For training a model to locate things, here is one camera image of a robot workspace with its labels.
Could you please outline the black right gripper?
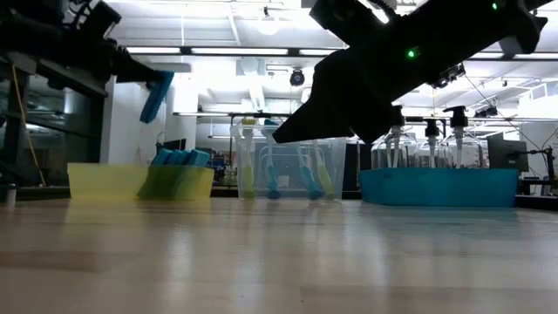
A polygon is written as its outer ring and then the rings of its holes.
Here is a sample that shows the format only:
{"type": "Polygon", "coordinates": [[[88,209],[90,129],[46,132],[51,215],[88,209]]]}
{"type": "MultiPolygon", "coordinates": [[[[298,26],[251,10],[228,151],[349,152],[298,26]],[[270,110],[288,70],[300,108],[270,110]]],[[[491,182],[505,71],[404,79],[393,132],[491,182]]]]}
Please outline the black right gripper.
{"type": "Polygon", "coordinates": [[[502,58],[531,54],[548,22],[536,11],[553,0],[425,0],[399,15],[371,0],[381,21],[359,0],[316,0],[310,16],[346,48],[314,68],[310,96],[273,133],[278,143],[358,136],[372,143],[402,126],[401,105],[358,92],[405,94],[498,44],[502,58]]]}

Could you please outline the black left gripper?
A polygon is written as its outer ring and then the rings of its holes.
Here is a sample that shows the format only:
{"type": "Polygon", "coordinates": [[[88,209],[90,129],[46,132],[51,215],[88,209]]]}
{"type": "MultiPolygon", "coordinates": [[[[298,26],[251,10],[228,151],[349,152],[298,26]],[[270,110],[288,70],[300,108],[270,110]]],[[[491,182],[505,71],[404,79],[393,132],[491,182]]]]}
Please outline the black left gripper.
{"type": "Polygon", "coordinates": [[[97,79],[116,76],[118,82],[162,82],[163,71],[133,58],[117,42],[86,21],[80,29],[45,24],[9,10],[0,16],[0,50],[14,51],[88,71],[97,79]]]}

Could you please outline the blue bristle dish brush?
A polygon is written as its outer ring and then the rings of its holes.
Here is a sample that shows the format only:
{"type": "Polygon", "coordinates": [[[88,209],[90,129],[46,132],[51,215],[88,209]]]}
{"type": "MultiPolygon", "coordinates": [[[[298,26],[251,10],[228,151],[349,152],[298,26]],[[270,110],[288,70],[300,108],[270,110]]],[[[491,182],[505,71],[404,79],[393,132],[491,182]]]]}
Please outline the blue bristle dish brush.
{"type": "Polygon", "coordinates": [[[296,145],[296,152],[298,156],[299,167],[303,182],[308,191],[308,198],[310,200],[318,200],[321,197],[321,191],[318,189],[317,184],[312,176],[308,163],[303,158],[302,149],[299,144],[296,145]]]}

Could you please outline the green bristle dish brush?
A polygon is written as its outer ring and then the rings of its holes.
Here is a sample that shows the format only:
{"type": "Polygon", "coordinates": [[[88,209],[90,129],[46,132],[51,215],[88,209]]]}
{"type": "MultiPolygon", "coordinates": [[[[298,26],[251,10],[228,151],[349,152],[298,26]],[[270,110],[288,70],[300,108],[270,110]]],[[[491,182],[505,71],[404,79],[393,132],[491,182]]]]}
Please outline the green bristle dish brush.
{"type": "Polygon", "coordinates": [[[245,140],[244,157],[243,157],[243,197],[246,199],[254,199],[254,170],[251,158],[252,139],[254,138],[254,128],[256,120],[245,118],[242,120],[242,134],[245,140]]]}

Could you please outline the black computer monitor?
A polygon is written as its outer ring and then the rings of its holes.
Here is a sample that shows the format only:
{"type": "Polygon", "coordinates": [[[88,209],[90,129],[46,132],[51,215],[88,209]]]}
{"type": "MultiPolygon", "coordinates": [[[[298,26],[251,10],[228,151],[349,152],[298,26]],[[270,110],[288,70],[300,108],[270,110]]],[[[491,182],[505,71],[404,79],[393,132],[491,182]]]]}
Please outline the black computer monitor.
{"type": "Polygon", "coordinates": [[[158,154],[162,149],[168,150],[183,150],[186,148],[187,140],[186,139],[179,139],[179,140],[170,140],[165,142],[157,142],[156,153],[158,154]]]}
{"type": "Polygon", "coordinates": [[[505,140],[502,133],[487,137],[489,167],[529,171],[527,144],[520,140],[505,140]]]}

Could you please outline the clear plastic bin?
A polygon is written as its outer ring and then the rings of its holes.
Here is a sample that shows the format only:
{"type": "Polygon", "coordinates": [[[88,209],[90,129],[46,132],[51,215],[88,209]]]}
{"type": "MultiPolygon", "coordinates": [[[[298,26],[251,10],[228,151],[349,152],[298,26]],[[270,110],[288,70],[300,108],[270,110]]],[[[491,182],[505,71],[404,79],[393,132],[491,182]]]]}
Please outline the clear plastic bin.
{"type": "MultiPolygon", "coordinates": [[[[342,198],[345,162],[345,138],[329,138],[317,140],[325,166],[328,169],[336,198],[328,200],[317,176],[316,155],[313,140],[277,143],[273,132],[277,125],[254,125],[254,138],[252,139],[251,158],[254,170],[254,199],[268,199],[272,201],[286,199],[306,199],[308,191],[301,175],[296,145],[302,149],[303,158],[321,191],[318,200],[333,201],[342,198]]],[[[243,157],[245,140],[242,134],[242,124],[230,128],[235,147],[235,169],[237,177],[238,195],[243,197],[243,157]]]]}

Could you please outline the yellow plastic bin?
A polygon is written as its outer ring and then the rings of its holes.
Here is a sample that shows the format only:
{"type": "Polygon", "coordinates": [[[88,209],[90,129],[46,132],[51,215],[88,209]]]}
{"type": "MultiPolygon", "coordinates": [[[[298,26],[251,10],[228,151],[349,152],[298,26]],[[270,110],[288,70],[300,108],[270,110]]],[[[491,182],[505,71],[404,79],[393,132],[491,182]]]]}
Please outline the yellow plastic bin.
{"type": "Polygon", "coordinates": [[[210,197],[214,171],[194,166],[70,163],[71,198],[97,201],[198,201],[210,197]]]}

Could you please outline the blue plastic bin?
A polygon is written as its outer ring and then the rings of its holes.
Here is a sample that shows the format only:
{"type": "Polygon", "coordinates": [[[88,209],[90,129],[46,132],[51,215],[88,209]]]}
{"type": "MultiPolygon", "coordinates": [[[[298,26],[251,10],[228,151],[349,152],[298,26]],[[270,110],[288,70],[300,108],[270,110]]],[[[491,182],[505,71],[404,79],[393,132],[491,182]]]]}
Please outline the blue plastic bin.
{"type": "Polygon", "coordinates": [[[513,169],[379,168],[359,174],[364,201],[387,206],[512,208],[513,169]]]}

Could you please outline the round white ceiling lamp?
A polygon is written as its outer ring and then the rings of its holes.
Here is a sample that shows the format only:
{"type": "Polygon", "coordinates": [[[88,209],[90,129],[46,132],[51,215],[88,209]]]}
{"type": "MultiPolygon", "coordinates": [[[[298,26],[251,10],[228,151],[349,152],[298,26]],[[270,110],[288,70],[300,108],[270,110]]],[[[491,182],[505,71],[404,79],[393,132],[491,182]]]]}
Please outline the round white ceiling lamp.
{"type": "Polygon", "coordinates": [[[263,6],[262,13],[257,19],[256,28],[263,35],[274,35],[280,29],[279,18],[270,13],[268,6],[263,6]]]}

